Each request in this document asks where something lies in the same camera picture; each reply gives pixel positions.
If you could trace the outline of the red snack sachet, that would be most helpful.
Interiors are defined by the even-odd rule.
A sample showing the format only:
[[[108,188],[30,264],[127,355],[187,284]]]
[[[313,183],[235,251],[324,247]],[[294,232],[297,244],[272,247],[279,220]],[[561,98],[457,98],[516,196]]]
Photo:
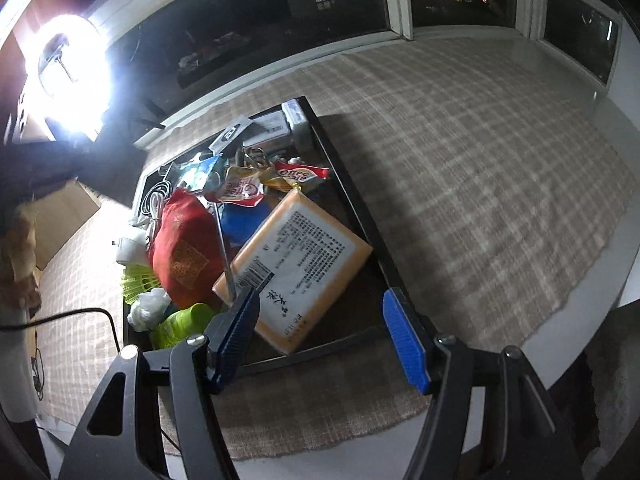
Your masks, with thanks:
[[[309,184],[315,180],[323,181],[330,176],[329,168],[310,166],[299,162],[294,162],[294,164],[275,162],[274,169],[281,178],[299,185]]]

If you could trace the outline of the blue snack packet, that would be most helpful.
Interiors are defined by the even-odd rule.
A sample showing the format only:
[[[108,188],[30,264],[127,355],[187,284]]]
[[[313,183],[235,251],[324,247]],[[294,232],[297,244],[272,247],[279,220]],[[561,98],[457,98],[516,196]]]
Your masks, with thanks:
[[[259,229],[271,207],[263,200],[255,207],[224,205],[221,209],[221,229],[231,247],[243,246]]]

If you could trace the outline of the red fabric bag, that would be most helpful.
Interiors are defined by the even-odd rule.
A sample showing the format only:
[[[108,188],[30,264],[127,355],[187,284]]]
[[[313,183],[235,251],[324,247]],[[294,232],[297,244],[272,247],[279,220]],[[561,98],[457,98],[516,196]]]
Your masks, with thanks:
[[[149,250],[152,270],[174,305],[209,304],[224,272],[214,217],[191,193],[178,188],[169,197],[160,229]]]

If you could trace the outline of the orange packaged food block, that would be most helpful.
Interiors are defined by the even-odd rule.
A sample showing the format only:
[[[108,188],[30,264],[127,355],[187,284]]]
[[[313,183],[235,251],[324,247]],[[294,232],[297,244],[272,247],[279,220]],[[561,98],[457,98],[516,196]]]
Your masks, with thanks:
[[[255,330],[293,353],[371,255],[372,247],[297,188],[288,192],[230,264],[235,288],[258,293]]]

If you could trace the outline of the white cup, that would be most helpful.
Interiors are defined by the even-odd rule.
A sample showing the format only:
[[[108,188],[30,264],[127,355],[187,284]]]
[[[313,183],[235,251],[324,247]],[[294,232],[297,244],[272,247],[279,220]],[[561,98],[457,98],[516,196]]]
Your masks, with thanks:
[[[122,266],[149,266],[145,237],[122,237],[117,243],[116,262]]]

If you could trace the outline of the plaid woven mat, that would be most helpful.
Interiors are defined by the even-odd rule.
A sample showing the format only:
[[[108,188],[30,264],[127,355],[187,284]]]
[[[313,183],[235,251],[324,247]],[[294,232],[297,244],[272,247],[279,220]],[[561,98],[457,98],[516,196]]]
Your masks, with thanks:
[[[306,96],[414,304],[469,345],[521,344],[612,248],[639,192],[639,156],[624,162],[629,152],[523,56],[526,68],[506,40],[469,38],[340,54],[214,106],[151,148],[145,169],[235,117]],[[94,300],[122,322],[110,238],[128,212],[104,200],[51,260],[44,313]],[[40,411],[75,426],[115,356],[108,322],[78,315],[38,333]],[[332,448],[412,419],[428,401],[402,375],[387,339],[239,379],[215,400],[231,457]]]

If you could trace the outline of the yellow green shuttlecock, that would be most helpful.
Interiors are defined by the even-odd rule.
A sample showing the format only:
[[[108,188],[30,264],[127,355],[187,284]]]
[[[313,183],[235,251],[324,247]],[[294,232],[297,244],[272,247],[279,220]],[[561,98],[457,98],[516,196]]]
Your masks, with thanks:
[[[149,266],[130,264],[122,272],[120,284],[122,285],[122,296],[125,304],[131,306],[141,294],[160,287],[160,280]]]

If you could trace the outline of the grey pouch with logo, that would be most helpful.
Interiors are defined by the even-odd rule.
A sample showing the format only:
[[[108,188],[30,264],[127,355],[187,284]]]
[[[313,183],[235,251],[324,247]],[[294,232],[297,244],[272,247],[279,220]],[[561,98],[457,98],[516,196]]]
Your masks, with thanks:
[[[214,156],[230,156],[242,143],[248,129],[253,125],[253,121],[245,116],[237,117],[231,124],[224,128],[224,131],[209,144],[208,149]]]

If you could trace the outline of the cardboard box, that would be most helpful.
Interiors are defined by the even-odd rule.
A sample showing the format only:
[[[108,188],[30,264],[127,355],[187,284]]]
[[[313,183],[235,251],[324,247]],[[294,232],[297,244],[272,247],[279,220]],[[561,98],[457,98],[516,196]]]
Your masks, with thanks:
[[[100,209],[100,200],[77,180],[24,205],[35,228],[36,268],[43,271],[70,238]]]

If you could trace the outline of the black storage tray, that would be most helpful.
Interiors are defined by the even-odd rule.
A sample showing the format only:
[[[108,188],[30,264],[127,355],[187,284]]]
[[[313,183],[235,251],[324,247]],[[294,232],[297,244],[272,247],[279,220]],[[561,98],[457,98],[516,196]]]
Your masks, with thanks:
[[[260,180],[266,192],[263,200],[271,207],[271,211],[288,192],[297,188],[372,247],[371,255],[340,298],[332,304],[293,353],[283,354],[274,350],[258,335],[255,325],[235,375],[275,370],[320,358],[380,333],[390,335],[383,316],[384,294],[387,289],[397,287],[405,295],[396,266],[370,212],[352,183],[340,156],[326,137],[317,116],[305,98],[295,99],[293,105],[302,114],[303,121],[310,129],[310,151],[301,154],[298,162],[329,168],[330,176],[326,180],[295,184],[281,178],[274,169],[275,162],[288,162],[285,158],[271,157],[263,165],[239,166],[235,165],[232,155],[214,156],[206,146],[198,158],[169,170],[165,179],[149,182],[145,198],[139,207],[142,218],[151,228],[151,245],[160,229],[163,208],[178,188],[194,195],[214,217],[219,249],[224,262],[224,272],[215,282],[212,301],[208,304],[217,311],[216,315],[229,311],[239,293],[251,288],[246,286],[237,290],[232,278],[230,264],[246,243],[241,247],[231,247],[224,237],[221,229],[221,209],[229,204],[212,203],[204,197],[205,192],[216,190],[221,185],[230,166],[250,167],[262,172]],[[152,330],[165,320],[166,318],[159,318],[153,322],[143,331],[141,338],[134,342],[135,346],[153,360],[158,358],[160,352],[168,350],[154,350],[150,341]]]

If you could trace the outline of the coffee mate sachet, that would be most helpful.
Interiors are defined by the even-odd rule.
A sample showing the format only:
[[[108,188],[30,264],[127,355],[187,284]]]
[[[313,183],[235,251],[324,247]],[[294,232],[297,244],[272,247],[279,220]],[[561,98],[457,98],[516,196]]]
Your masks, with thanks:
[[[259,169],[230,166],[221,185],[205,192],[204,197],[212,203],[256,207],[266,194],[261,174]]]

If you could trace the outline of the green plastic bottle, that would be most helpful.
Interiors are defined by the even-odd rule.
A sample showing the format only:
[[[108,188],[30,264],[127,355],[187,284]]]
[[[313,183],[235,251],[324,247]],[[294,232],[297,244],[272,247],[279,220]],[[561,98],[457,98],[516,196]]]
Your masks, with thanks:
[[[198,302],[192,307],[176,311],[160,322],[150,333],[154,350],[174,348],[176,344],[193,334],[203,333],[217,311],[208,304]]]

